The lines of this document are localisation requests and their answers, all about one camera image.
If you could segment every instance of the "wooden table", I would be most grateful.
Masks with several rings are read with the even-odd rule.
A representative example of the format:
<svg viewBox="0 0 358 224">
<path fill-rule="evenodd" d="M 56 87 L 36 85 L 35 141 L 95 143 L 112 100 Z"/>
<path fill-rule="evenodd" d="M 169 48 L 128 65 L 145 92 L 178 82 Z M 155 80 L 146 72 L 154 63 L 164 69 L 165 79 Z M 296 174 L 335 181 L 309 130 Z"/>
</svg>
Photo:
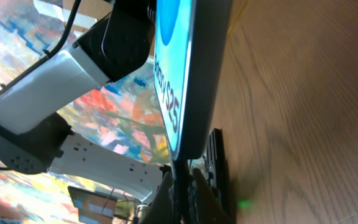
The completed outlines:
<svg viewBox="0 0 358 224">
<path fill-rule="evenodd" d="M 238 223 L 358 223 L 358 0 L 249 0 L 213 126 Z"/>
</svg>

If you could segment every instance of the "blue circle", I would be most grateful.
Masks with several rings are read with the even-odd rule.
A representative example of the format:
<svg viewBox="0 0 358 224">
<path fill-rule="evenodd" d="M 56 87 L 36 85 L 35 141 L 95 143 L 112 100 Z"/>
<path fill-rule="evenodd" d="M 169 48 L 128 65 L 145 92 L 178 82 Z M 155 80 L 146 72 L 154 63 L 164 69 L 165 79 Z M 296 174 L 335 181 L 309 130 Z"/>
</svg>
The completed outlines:
<svg viewBox="0 0 358 224">
<path fill-rule="evenodd" d="M 160 20 L 160 32 L 165 46 L 172 38 L 173 30 L 178 17 L 180 0 L 158 0 L 158 16 Z"/>
</svg>

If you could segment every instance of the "green light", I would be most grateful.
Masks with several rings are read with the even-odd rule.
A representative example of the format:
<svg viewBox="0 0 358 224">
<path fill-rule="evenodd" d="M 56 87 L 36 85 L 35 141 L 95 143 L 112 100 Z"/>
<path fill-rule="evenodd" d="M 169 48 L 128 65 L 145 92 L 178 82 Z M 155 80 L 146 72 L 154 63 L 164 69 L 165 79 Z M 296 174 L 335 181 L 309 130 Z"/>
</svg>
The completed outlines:
<svg viewBox="0 0 358 224">
<path fill-rule="evenodd" d="M 252 207 L 252 202 L 247 201 L 247 200 L 240 200 L 237 203 L 237 207 L 241 208 L 241 209 L 245 209 L 245 208 L 251 208 Z"/>
</svg>

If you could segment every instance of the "wooden surface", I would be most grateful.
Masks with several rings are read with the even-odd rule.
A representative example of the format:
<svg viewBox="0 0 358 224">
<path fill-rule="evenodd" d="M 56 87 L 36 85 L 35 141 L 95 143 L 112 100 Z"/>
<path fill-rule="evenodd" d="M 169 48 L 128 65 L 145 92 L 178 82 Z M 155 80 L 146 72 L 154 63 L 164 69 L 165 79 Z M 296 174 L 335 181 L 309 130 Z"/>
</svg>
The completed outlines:
<svg viewBox="0 0 358 224">
<path fill-rule="evenodd" d="M 238 223 L 358 223 L 358 0 L 249 0 L 213 126 Z"/>
</svg>

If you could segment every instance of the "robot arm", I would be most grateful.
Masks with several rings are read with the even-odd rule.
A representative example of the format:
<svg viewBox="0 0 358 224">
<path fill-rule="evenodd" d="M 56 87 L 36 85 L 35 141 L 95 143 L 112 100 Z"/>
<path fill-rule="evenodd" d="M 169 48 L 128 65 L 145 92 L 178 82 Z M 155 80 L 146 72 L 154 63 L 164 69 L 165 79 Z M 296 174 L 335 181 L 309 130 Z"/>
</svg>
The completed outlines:
<svg viewBox="0 0 358 224">
<path fill-rule="evenodd" d="M 0 160 L 8 168 L 23 174 L 77 175 L 124 190 L 145 203 L 153 200 L 163 177 L 159 166 L 92 144 L 56 113 L 145 63 L 154 35 L 149 6 L 146 0 L 116 1 L 112 13 L 74 44 L 56 54 L 47 52 L 2 89 Z"/>
</svg>

